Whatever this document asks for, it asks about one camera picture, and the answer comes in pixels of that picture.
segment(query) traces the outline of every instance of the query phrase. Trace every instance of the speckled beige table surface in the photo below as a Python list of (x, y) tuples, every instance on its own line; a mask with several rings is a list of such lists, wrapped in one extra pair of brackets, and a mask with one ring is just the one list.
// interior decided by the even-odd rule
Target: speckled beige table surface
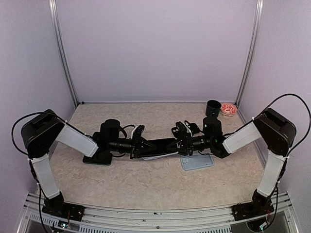
[[(205, 105), (197, 103), (135, 103), (79, 105), (71, 124), (92, 135), (109, 118), (122, 126), (145, 125), (143, 137), (172, 137), (177, 121), (188, 120), (202, 128)], [(218, 118), (223, 132), (242, 125), (237, 115)], [(188, 209), (249, 201), (263, 169), (254, 145), (227, 158), (213, 156), (214, 166), (184, 171), (179, 156), (152, 161), (113, 158), (110, 166), (82, 163), (83, 155), (59, 144), (51, 167), (66, 201), (128, 209)]]

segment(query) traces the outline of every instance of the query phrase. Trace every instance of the small bowl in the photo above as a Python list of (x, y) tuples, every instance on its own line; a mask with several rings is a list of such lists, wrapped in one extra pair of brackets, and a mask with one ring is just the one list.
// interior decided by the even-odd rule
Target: small bowl
[(232, 103), (222, 103), (221, 113), (225, 117), (232, 117), (238, 111), (237, 107)]

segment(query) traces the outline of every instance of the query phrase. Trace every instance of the white wall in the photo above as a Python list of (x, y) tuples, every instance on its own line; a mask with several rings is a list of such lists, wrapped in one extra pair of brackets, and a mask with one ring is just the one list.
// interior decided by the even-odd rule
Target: white wall
[[(311, 107), (311, 2), (267, 0), (258, 45), (241, 111), (250, 120), (277, 96), (292, 92)], [(286, 97), (273, 106), (297, 127), (295, 142), (308, 126), (308, 114), (297, 100)], [(281, 189), (288, 191), (303, 233), (311, 232), (311, 136), (289, 159)], [(266, 151), (263, 142), (260, 147)]]
[[(0, 3), (0, 232), (14, 231), (29, 191), (35, 190), (27, 157), (11, 142), (23, 115), (53, 109), (69, 117), (73, 104), (58, 57), (48, 1)], [(20, 127), (16, 130), (18, 145)]]
[(57, 1), (79, 101), (235, 101), (256, 2)]

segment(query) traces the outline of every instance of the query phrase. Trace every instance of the black cylinder cup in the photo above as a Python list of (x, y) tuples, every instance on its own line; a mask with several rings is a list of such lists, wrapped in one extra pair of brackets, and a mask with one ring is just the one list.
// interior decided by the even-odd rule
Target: black cylinder cup
[(206, 106), (205, 115), (207, 117), (218, 117), (222, 104), (216, 100), (209, 100)]

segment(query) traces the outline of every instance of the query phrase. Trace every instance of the black bracket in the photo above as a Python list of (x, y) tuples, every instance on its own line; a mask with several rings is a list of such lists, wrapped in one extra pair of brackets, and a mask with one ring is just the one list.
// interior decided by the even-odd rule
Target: black bracket
[(272, 213), (274, 211), (273, 205), (271, 200), (269, 200), (265, 206), (259, 212), (254, 212), (254, 205), (253, 202), (247, 203), (239, 203), (237, 205), (232, 206), (232, 212), (235, 221), (249, 219), (257, 216), (266, 215), (269, 212)]
[(60, 193), (55, 198), (45, 199), (42, 212), (52, 216), (81, 222), (84, 209), (84, 206), (64, 202), (63, 195)]

